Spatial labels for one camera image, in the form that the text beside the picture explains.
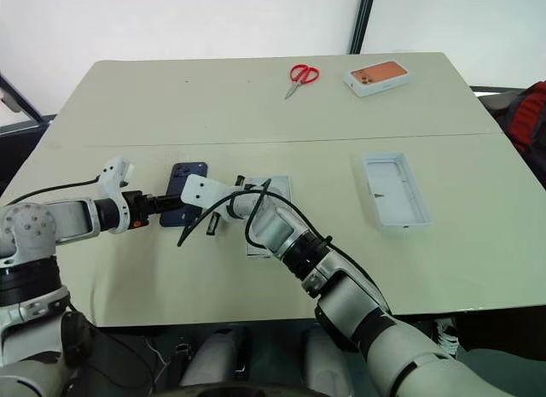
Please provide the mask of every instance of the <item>table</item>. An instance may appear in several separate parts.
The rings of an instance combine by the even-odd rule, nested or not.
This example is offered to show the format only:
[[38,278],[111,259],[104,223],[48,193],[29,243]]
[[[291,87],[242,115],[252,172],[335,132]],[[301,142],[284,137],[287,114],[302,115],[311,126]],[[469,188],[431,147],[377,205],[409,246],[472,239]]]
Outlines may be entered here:
[[[360,164],[362,153],[370,151],[405,152],[433,216],[432,227],[376,229]],[[204,160],[209,176],[225,183],[238,173],[290,176],[293,202],[369,271],[396,314],[546,301],[546,200],[502,134],[38,149],[6,197],[91,178],[118,153],[136,165],[130,188],[153,194],[165,192],[176,161]],[[89,186],[43,199],[94,193]],[[241,225],[222,227],[217,237],[206,236],[205,228],[183,248],[176,247],[180,230],[161,228],[157,219],[121,236],[104,233],[60,247],[63,282],[99,325],[312,316],[314,302],[281,262],[245,258]]]
[[[358,98],[347,70],[395,59],[406,85]],[[288,71],[321,70],[288,100]],[[99,61],[55,119],[54,145],[189,145],[500,133],[440,53],[240,60]]]
[[[364,99],[341,83],[340,72],[386,58],[418,70],[415,82]],[[300,89],[287,104],[287,66],[296,61],[318,65],[322,85]],[[184,74],[205,78],[217,66],[230,67],[212,90],[203,79],[197,92],[181,84]],[[243,71],[256,79],[220,90]],[[133,88],[135,74],[142,94]],[[195,96],[182,102],[183,94]],[[433,226],[375,227],[360,164],[372,151],[407,155]],[[179,161],[205,161],[209,176],[226,184],[239,173],[288,175],[293,202],[368,270],[396,314],[546,303],[544,191],[443,55],[102,62],[1,202],[92,178],[113,155],[136,165],[130,190],[154,195],[165,193]],[[71,196],[96,196],[96,187],[37,201]],[[206,236],[205,228],[182,248],[176,247],[180,230],[161,228],[158,219],[121,236],[103,233],[59,247],[63,282],[75,305],[100,326],[313,315],[314,301],[281,262],[245,257],[242,225],[225,225],[216,237]]]

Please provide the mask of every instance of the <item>white wall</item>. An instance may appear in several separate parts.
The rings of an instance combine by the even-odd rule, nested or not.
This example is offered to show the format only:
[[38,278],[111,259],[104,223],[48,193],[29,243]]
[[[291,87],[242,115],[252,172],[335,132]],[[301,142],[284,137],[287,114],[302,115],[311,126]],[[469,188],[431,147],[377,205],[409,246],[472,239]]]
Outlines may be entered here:
[[546,0],[374,0],[362,52],[443,51],[470,85],[546,79]]
[[54,114],[97,60],[345,54],[359,0],[1,0],[0,68]]
[[25,113],[14,113],[3,102],[0,102],[0,126],[28,120],[29,118]]

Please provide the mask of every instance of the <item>black connector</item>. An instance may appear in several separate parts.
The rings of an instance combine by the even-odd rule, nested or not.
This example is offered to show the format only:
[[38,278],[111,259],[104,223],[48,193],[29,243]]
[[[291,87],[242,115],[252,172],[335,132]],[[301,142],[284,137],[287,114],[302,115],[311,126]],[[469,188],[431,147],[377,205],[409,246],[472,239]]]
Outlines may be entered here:
[[[129,229],[149,225],[149,215],[173,211],[185,206],[185,203],[180,200],[180,195],[145,196],[140,190],[130,190],[123,192],[122,195],[127,202],[131,216]],[[100,199],[95,201],[95,205],[101,223],[101,231],[117,228],[119,211],[115,202],[111,199]]]
[[[243,177],[242,175],[237,175],[235,186],[241,186],[244,182],[245,182],[245,177]],[[229,201],[228,211],[233,212],[233,200]],[[235,214],[230,213],[230,215],[233,216],[234,218],[238,218],[238,216]],[[213,213],[211,215],[211,220],[209,220],[208,226],[206,228],[206,234],[208,236],[214,236],[216,234],[216,228],[218,227],[219,221],[220,221],[220,214],[218,212]]]
[[321,239],[307,231],[282,256],[284,263],[299,280],[303,280],[329,252],[331,237]]

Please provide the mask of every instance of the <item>red scissors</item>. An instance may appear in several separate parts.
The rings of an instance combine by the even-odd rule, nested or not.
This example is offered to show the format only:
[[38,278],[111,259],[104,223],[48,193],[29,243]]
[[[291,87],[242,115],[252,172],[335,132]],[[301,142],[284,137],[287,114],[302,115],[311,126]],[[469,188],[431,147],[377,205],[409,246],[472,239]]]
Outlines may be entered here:
[[310,84],[313,81],[317,81],[320,73],[318,69],[309,67],[307,64],[296,64],[290,70],[290,79],[292,80],[292,86],[288,90],[284,99],[289,98],[300,85]]

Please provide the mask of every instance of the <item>orange phone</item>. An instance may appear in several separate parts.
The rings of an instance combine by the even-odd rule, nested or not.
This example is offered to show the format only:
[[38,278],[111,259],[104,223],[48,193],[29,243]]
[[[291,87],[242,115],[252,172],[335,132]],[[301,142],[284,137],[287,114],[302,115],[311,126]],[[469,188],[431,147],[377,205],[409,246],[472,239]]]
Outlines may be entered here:
[[371,96],[376,92],[388,90],[409,83],[410,73],[394,60],[347,71],[343,81],[357,96]]
[[373,83],[380,83],[387,79],[394,79],[408,72],[402,68],[395,61],[387,61],[375,66],[362,68],[357,71],[353,71],[352,76],[364,85],[370,85]]

